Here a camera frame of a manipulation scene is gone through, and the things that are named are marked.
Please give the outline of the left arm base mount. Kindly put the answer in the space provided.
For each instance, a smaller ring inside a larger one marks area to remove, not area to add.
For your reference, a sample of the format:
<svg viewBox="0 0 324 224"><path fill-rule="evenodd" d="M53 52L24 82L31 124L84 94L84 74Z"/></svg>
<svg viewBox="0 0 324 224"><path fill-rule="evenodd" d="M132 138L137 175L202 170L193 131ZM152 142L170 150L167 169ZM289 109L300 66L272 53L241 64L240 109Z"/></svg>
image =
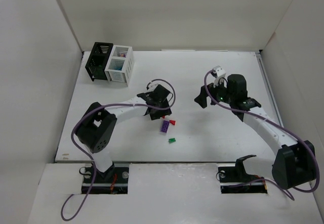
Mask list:
<svg viewBox="0 0 324 224"><path fill-rule="evenodd" d="M83 177L81 193L86 194L108 194L119 195L128 193L130 165L126 163L115 163L114 169L108 173L108 176L97 172L92 187L94 169L92 165L86 165L79 169L79 174Z"/></svg>

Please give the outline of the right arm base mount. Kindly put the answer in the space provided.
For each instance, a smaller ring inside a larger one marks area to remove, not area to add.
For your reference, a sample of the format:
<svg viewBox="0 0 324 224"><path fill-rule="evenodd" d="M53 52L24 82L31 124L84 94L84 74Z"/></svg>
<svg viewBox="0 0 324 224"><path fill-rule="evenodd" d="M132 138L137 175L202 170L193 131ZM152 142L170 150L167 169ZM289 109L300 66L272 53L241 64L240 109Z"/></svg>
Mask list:
<svg viewBox="0 0 324 224"><path fill-rule="evenodd" d="M263 177L248 174L244 161L256 157L247 155L236 159L234 164L219 165L216 179L220 182L222 194L267 194L267 187Z"/></svg>

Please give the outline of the purple flat lego brick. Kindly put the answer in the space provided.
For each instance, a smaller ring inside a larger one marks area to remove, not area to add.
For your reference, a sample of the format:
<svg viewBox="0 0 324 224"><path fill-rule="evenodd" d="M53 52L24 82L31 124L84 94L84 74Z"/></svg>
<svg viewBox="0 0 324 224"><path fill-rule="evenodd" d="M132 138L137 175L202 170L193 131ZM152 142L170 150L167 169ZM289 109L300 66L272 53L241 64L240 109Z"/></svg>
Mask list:
<svg viewBox="0 0 324 224"><path fill-rule="evenodd" d="M166 134L168 132L169 125L170 122L168 120L163 120L159 132L162 134Z"/></svg>

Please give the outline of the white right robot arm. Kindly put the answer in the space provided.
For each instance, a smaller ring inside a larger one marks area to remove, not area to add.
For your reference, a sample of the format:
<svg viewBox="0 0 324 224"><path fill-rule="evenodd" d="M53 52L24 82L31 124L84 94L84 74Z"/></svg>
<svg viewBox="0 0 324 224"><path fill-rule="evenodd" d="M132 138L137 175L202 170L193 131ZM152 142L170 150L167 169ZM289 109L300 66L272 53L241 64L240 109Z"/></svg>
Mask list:
<svg viewBox="0 0 324 224"><path fill-rule="evenodd" d="M207 99L210 98L211 105L231 111L261 137L275 154L275 160L268 168L279 187L284 190L293 188L304 193L317 190L320 171L314 145L275 123L261 104L248 96L243 75L226 76L216 69L208 71L207 75L212 75L215 80L207 83L205 78L194 101L206 108Z"/></svg>

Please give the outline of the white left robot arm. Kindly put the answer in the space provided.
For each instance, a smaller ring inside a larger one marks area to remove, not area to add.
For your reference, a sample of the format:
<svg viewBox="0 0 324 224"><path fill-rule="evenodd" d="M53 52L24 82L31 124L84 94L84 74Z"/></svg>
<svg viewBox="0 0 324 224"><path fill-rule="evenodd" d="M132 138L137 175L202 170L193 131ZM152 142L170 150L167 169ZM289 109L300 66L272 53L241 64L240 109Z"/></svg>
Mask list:
<svg viewBox="0 0 324 224"><path fill-rule="evenodd" d="M113 176L114 163L105 149L117 124L126 120L148 115L151 120L171 115L168 96L174 95L161 84L144 93L139 93L128 101L106 107L94 102L87 109L80 122L72 130L86 147L93 163L94 171L103 179Z"/></svg>

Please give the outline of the black slotted container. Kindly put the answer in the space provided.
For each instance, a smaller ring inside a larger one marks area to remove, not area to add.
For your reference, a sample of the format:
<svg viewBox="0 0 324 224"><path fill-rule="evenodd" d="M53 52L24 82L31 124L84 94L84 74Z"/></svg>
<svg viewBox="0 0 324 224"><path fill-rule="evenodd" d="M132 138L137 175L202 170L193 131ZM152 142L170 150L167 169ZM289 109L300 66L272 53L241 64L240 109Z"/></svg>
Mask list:
<svg viewBox="0 0 324 224"><path fill-rule="evenodd" d="M107 80L110 81L110 76L105 73L105 68L110 57L113 48L112 43L107 42L95 42L85 69L92 81L94 80Z"/></svg>

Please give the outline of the white slotted container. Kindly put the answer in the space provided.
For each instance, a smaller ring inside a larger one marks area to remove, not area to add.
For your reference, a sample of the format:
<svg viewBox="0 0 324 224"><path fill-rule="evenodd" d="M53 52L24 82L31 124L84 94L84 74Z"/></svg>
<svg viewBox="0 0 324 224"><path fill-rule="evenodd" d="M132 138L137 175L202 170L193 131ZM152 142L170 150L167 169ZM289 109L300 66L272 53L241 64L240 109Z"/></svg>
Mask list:
<svg viewBox="0 0 324 224"><path fill-rule="evenodd" d="M125 58L120 57L120 53L125 53ZM105 73L110 76L110 81L130 84L132 71L135 65L133 48L128 46L114 45L108 59ZM123 67L122 70L114 70L114 67Z"/></svg>

